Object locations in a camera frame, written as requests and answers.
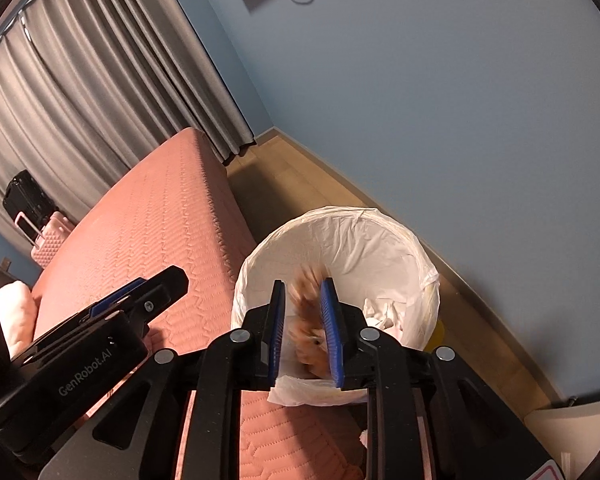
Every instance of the curtain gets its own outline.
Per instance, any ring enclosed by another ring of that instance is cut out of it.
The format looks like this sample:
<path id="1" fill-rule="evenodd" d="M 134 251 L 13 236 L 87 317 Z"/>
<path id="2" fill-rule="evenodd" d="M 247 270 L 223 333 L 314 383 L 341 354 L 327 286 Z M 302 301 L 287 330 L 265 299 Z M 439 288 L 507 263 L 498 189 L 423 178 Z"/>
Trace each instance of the curtain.
<path id="1" fill-rule="evenodd" d="M 30 251 L 2 207 L 19 171 L 79 221 L 187 126 L 220 159 L 253 140 L 176 0 L 29 0 L 0 37 L 0 233 Z"/>

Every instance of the baseboard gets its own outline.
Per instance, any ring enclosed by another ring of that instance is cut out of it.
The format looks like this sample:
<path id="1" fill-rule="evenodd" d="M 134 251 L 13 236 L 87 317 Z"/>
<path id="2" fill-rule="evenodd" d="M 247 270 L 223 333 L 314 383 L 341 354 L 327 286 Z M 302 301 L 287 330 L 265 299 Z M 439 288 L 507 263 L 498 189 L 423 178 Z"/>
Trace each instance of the baseboard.
<path id="1" fill-rule="evenodd" d="M 275 136 L 277 136 L 279 134 L 282 134 L 282 132 L 280 132 L 278 129 L 276 129 L 274 126 L 272 126 L 268 130 L 262 132 L 259 136 L 256 136 L 253 140 L 256 141 L 256 144 L 258 146 L 262 146 L 265 142 L 273 139 Z"/>
<path id="2" fill-rule="evenodd" d="M 324 160 L 322 160 L 319 156 L 315 155 L 311 150 L 307 147 L 303 146 L 295 139 L 289 137 L 287 134 L 277 129 L 276 127 L 270 128 L 260 136 L 256 137 L 256 142 L 258 144 L 264 144 L 268 140 L 271 140 L 275 136 L 284 137 L 284 139 L 295 147 L 299 152 L 301 152 L 308 159 L 313 161 L 315 164 L 320 166 L 326 173 L 332 176 L 335 180 L 337 180 L 340 184 L 342 184 L 348 191 L 353 193 L 356 197 L 358 197 L 362 202 L 368 204 L 372 207 L 377 208 L 382 213 L 391 218 L 396 218 L 390 211 L 386 208 L 382 207 L 378 202 L 373 200 L 368 194 L 364 193 L 354 184 L 352 184 L 349 180 L 346 179 L 341 173 L 337 170 L 333 169 L 329 164 L 327 164 Z M 560 392 L 556 389 L 556 387 L 551 383 L 548 377 L 544 374 L 542 369 L 539 367 L 538 363 L 528 354 L 525 348 L 518 342 L 518 340 L 511 333 L 511 330 L 504 324 L 504 322 L 500 319 L 500 317 L 487 305 L 487 303 L 480 297 L 480 295 L 475 292 L 471 286 L 468 285 L 465 280 L 462 279 L 461 276 L 455 272 L 445 260 L 443 260 L 437 253 L 434 251 L 429 244 L 420 240 L 422 243 L 422 247 L 432 263 L 436 266 L 438 272 L 444 276 L 451 284 L 458 290 L 458 292 L 462 295 L 462 297 L 469 303 L 475 310 L 482 316 L 482 318 L 494 329 L 494 331 L 503 339 L 503 341 L 509 346 L 511 351 L 515 354 L 515 356 L 519 359 L 519 361 L 525 366 L 525 368 L 531 373 L 532 377 L 536 380 L 538 385 L 542 388 L 545 395 L 551 401 L 552 404 L 558 404 L 564 400 L 564 397 L 560 394 Z"/>

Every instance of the white trash bin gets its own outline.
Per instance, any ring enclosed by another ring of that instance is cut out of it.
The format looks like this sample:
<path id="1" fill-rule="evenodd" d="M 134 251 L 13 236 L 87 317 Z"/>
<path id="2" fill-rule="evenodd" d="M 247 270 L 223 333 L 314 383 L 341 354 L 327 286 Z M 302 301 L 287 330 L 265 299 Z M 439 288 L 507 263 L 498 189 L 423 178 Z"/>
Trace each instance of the white trash bin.
<path id="1" fill-rule="evenodd" d="M 361 308 L 368 325 L 422 350 L 438 319 L 438 272 L 416 236 L 377 209 L 323 207 L 287 222 L 242 264 L 235 285 L 232 329 L 249 308 L 269 303 L 274 280 L 285 282 L 286 314 L 295 307 L 288 286 L 301 264 L 321 262 L 338 298 Z M 269 401 L 284 406 L 332 406 L 365 400 L 366 390 L 341 392 L 333 381 L 309 379 L 283 337 L 280 372 Z"/>

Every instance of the blue wall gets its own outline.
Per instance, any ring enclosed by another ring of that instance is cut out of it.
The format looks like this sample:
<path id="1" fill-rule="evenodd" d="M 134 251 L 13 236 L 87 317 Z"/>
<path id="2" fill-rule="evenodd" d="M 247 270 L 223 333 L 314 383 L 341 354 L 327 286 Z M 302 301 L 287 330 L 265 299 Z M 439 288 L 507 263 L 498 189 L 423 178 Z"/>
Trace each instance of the blue wall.
<path id="1" fill-rule="evenodd" d="M 209 1 L 178 1 L 253 134 L 268 130 L 271 118 Z"/>
<path id="2" fill-rule="evenodd" d="M 209 0 L 273 123 L 426 240 L 565 395 L 599 390 L 594 4 L 300 1 Z"/>
<path id="3" fill-rule="evenodd" d="M 24 256 L 20 251 L 16 250 L 7 240 L 0 234 L 0 264 L 2 259 L 7 257 L 11 260 L 9 273 L 18 278 L 21 282 L 29 286 L 33 286 L 38 280 L 42 269 L 31 258 Z"/>

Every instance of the yellow object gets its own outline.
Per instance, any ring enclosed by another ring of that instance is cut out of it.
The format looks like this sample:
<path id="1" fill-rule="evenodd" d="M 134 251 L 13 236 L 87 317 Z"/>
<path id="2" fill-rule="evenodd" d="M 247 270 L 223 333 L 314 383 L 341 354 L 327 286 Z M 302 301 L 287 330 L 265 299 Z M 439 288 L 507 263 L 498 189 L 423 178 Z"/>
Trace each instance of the yellow object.
<path id="1" fill-rule="evenodd" d="M 425 352 L 433 352 L 435 348 L 438 348 L 442 345 L 442 341 L 445 338 L 445 326 L 442 324 L 442 321 L 438 320 L 436 322 L 436 327 L 433 329 L 433 333 L 429 338 L 429 342 L 424 347 Z"/>

